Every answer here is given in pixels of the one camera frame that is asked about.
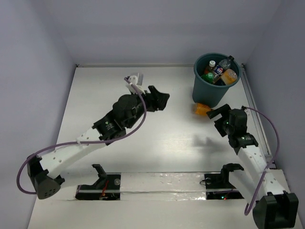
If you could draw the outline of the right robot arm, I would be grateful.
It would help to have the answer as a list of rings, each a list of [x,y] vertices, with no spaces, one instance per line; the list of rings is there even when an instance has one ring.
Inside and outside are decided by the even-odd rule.
[[[205,174],[202,184],[208,193],[239,192],[247,201],[244,214],[252,214],[259,229],[293,228],[299,200],[275,178],[270,169],[274,159],[265,159],[256,138],[247,131],[247,109],[225,104],[207,112],[210,119],[221,116],[214,126],[222,137],[228,137],[241,163],[229,163],[219,173]]]

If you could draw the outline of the orange bottle blue label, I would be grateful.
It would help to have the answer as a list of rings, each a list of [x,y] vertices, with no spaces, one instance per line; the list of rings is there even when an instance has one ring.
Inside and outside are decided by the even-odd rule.
[[[224,86],[233,84],[238,79],[238,75],[232,69],[227,69],[217,81],[217,85]]]

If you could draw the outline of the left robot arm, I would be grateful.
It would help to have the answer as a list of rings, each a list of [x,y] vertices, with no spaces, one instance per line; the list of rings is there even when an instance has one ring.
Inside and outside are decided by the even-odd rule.
[[[122,95],[112,110],[82,134],[75,142],[53,146],[54,151],[39,156],[34,153],[26,161],[28,175],[39,199],[55,195],[68,184],[61,172],[89,153],[129,136],[127,129],[139,120],[145,119],[147,112],[162,111],[170,98],[154,86],[141,92],[134,84],[129,84],[134,92]]]

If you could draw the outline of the green plastic bottle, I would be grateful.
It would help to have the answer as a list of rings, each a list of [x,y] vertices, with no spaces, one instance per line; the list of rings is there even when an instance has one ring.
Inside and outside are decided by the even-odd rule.
[[[214,73],[207,73],[202,75],[202,79],[210,84],[214,84],[215,79],[218,75]]]

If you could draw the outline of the clear pepsi bottle black cap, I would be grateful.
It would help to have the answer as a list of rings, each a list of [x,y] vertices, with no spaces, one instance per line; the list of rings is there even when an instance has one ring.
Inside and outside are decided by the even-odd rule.
[[[231,67],[232,62],[234,61],[233,56],[229,56],[226,59],[221,60],[214,68],[213,73],[215,75],[221,75],[226,70],[228,70]]]

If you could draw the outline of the small orange bottle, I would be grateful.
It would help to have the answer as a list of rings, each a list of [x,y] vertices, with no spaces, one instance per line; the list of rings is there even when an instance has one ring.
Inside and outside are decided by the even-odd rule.
[[[193,105],[193,113],[200,116],[207,116],[207,112],[213,111],[212,108],[205,104],[195,103]]]

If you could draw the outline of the tall orange drink bottle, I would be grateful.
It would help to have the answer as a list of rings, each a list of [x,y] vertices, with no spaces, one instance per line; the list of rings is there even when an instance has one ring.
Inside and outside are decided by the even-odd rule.
[[[210,60],[208,65],[204,69],[204,75],[211,73],[213,71],[213,68],[215,67],[216,62],[214,60]]]

